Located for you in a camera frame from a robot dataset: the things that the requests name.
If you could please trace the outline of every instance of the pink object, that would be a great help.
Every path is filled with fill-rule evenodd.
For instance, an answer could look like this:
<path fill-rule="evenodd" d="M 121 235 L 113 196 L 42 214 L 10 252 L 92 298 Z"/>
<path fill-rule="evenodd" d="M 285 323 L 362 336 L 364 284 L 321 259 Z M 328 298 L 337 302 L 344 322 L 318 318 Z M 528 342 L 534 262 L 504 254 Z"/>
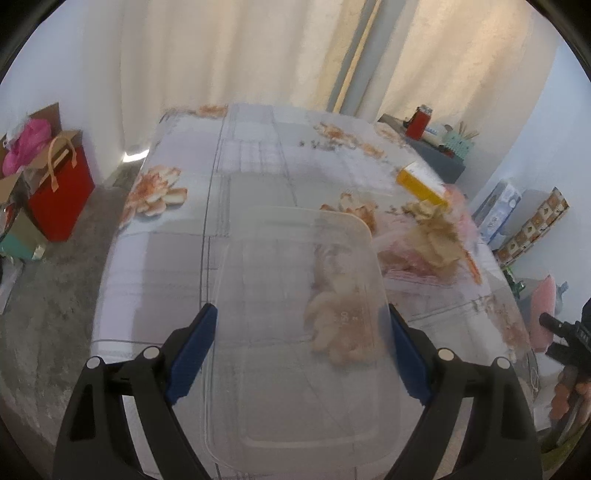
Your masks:
<path fill-rule="evenodd" d="M 25 130 L 12 149 L 6 154 L 2 163 L 2 173 L 5 177 L 18 172 L 21 167 L 26 167 L 33 158 L 43 150 L 51 141 L 51 125 L 47 120 L 31 119 L 27 122 Z"/>
<path fill-rule="evenodd" d="M 534 352 L 545 352 L 554 335 L 540 325 L 540 315 L 548 313 L 554 316 L 556 307 L 556 282 L 548 275 L 531 294 L 530 343 Z"/>

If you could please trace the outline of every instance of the beige curtain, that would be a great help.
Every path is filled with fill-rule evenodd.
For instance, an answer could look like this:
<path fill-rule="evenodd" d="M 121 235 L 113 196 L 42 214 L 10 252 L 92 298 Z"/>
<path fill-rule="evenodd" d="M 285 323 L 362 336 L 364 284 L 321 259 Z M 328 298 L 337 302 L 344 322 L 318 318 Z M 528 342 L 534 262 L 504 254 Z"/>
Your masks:
<path fill-rule="evenodd" d="M 170 107 L 255 102 L 324 109 L 364 0 L 128 0 L 125 149 Z"/>
<path fill-rule="evenodd" d="M 477 129 L 457 182 L 472 198 L 515 142 L 545 85 L 559 35 L 524 0 L 409 0 L 357 116 L 411 116 Z"/>

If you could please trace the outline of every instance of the red can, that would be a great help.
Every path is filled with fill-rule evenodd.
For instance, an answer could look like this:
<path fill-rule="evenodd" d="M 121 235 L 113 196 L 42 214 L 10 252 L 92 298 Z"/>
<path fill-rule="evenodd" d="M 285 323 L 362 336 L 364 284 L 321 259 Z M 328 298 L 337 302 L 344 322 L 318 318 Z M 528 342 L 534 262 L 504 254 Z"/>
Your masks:
<path fill-rule="evenodd" d="M 421 140 L 423 132 L 425 131 L 425 127 L 428 125 L 429 120 L 431 119 L 432 113 L 433 109 L 426 105 L 421 105 L 418 107 L 417 111 L 414 112 L 414 115 L 408 124 L 406 132 L 407 137 L 413 138 L 415 140 Z"/>

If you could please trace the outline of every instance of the gray floor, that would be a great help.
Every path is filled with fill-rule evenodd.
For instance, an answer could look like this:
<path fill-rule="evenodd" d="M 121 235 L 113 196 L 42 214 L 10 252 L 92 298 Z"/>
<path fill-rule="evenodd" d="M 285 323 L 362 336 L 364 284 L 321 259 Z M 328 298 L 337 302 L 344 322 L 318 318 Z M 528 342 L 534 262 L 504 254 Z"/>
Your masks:
<path fill-rule="evenodd" d="M 25 266 L 0 315 L 0 414 L 46 477 L 70 393 L 88 357 L 100 278 L 139 163 L 97 187 L 67 242 Z"/>

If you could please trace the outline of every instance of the plastic container lid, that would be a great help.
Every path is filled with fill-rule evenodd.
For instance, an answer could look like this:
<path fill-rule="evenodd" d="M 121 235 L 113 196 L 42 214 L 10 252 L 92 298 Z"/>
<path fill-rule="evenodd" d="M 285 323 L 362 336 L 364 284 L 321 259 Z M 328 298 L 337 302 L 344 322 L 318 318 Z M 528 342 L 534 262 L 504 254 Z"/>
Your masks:
<path fill-rule="evenodd" d="M 371 234 L 345 213 L 259 207 L 218 276 L 205 445 L 250 474 L 329 471 L 397 445 L 400 380 Z"/>

